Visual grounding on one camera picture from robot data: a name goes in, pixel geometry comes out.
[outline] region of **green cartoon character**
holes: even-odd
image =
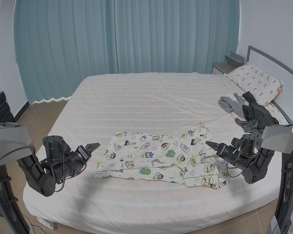
[[[140,169],[140,174],[142,174],[142,175],[147,175],[148,176],[150,173],[151,173],[151,170],[149,168],[147,168],[147,167]]]
[[[173,158],[175,156],[174,150],[168,150],[168,153],[166,154],[166,157],[171,157]]]

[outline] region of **mattress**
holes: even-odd
[[[242,176],[218,189],[163,181],[93,178],[97,161],[117,131],[181,135],[204,121],[213,141],[230,144],[244,131],[218,105],[227,92],[244,92],[223,75],[198,73],[108,74],[86,78],[49,135],[61,135],[72,149],[99,142],[87,169],[64,189],[43,197],[28,185],[23,200],[37,217],[90,233],[186,233],[257,209],[278,197],[281,154],[266,177],[249,185]],[[46,157],[42,146],[37,153]],[[237,175],[238,169],[231,169]]]

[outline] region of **pillow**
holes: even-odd
[[[256,102],[262,106],[268,105],[283,90],[278,78],[263,72],[251,63],[236,68],[226,77],[243,91],[250,91]]]

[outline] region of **teal curtain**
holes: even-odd
[[[211,73],[236,52],[238,0],[17,0],[16,61],[29,103],[90,75]]]
[[[16,62],[29,103],[69,97],[81,81],[118,73],[114,0],[17,0]]]

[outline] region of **tiled floor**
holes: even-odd
[[[35,103],[31,105],[18,120],[19,123],[24,124],[27,127],[36,150],[39,150],[41,147],[43,137],[48,135],[65,105],[65,100],[61,100],[59,102],[51,101]],[[44,225],[37,221],[36,217],[29,214],[22,201],[23,189],[26,181],[22,170],[18,167],[17,162],[8,164],[7,171],[9,176],[12,178],[11,186],[15,197],[19,199],[18,205],[20,210],[33,224],[41,226],[41,228],[34,227],[36,234],[44,234],[44,231],[47,234],[86,234],[86,232],[58,223],[54,224],[53,231],[49,230],[47,227],[44,227]],[[276,205],[277,201],[274,201],[257,210],[253,210],[249,213],[198,231],[191,232],[189,234],[265,234]],[[13,234],[2,217],[0,217],[0,233]]]

